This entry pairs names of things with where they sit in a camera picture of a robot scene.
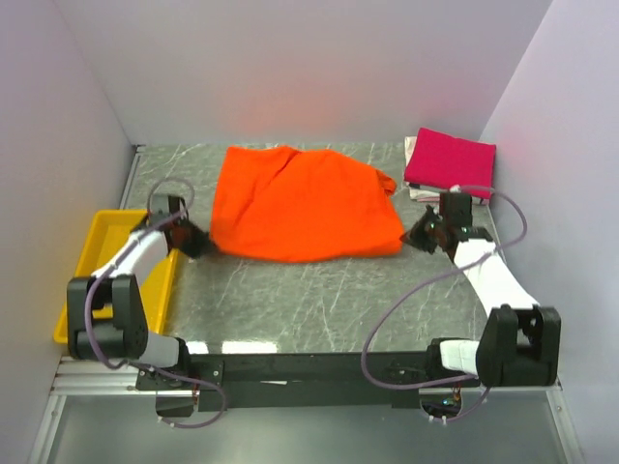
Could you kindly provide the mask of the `orange t shirt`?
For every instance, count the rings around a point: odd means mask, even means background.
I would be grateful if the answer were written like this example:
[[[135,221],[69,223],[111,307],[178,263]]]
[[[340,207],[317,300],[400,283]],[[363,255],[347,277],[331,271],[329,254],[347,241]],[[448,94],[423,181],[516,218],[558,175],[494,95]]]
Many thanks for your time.
[[[230,147],[210,236],[224,253],[280,263],[373,258],[400,252],[396,182],[330,149]]]

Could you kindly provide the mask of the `black base beam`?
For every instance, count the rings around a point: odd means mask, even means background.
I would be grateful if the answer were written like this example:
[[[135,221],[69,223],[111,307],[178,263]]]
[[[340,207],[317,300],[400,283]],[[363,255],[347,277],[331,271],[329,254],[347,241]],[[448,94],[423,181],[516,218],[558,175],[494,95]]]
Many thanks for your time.
[[[390,405],[418,409],[420,395],[376,387],[363,375],[358,353],[192,354],[187,376],[220,387],[217,391],[190,382],[142,371],[135,387],[160,395],[157,410],[166,417],[228,409]]]

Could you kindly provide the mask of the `aluminium frame rail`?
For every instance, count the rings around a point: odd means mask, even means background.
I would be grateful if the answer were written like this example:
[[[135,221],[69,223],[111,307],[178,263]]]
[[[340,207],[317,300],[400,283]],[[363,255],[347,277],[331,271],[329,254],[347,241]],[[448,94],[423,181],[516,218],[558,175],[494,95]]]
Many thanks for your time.
[[[488,385],[479,379],[445,380],[457,377],[447,374],[445,379],[426,380],[420,370],[424,364],[422,353],[397,352],[370,353],[368,369],[378,379],[385,374],[383,383],[393,385],[423,384],[416,389],[445,388],[460,384],[464,388],[482,389]],[[232,384],[251,383],[258,385],[297,386],[302,384],[352,383],[376,387],[361,370],[360,355],[356,353],[325,354],[197,354],[192,355],[190,378],[222,387],[231,395]],[[182,381],[174,374],[165,376],[149,368],[130,365],[109,369],[100,362],[60,361],[53,382],[53,390],[60,394],[115,394],[131,391],[188,391],[192,380]],[[499,392],[561,391],[560,383],[550,386],[499,386],[490,387]]]

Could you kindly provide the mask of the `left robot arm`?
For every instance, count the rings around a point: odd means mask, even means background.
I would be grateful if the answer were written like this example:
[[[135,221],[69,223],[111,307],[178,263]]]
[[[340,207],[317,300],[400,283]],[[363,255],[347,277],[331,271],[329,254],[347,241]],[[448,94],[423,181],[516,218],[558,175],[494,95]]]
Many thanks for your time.
[[[171,251],[196,259],[215,249],[209,233],[189,219],[189,206],[181,196],[153,194],[119,251],[89,276],[70,280],[68,349],[73,358],[111,369],[126,363],[158,368],[173,389],[191,381],[186,342],[148,329],[140,295],[140,286]]]

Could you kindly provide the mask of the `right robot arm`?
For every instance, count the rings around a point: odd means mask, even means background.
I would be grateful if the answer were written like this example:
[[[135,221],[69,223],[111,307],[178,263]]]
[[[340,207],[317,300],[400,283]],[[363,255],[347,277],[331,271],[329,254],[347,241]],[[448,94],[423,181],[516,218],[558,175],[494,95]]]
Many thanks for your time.
[[[470,282],[486,312],[480,340],[437,338],[427,349],[425,374],[445,386],[458,373],[486,387],[548,387],[556,382],[561,318],[519,284],[500,256],[499,245],[473,224],[473,198],[465,192],[439,194],[401,237],[420,251],[444,251]]]

